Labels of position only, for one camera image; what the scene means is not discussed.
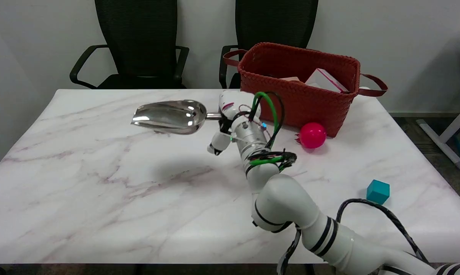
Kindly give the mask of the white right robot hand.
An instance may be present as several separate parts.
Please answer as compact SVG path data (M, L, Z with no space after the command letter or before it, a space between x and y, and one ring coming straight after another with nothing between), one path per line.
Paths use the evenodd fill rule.
M219 99L219 130L213 136L208 146L208 152L219 155L226 150L234 137L237 140L236 128L240 124L249 124L249 115L252 111L254 94L237 91L224 90Z

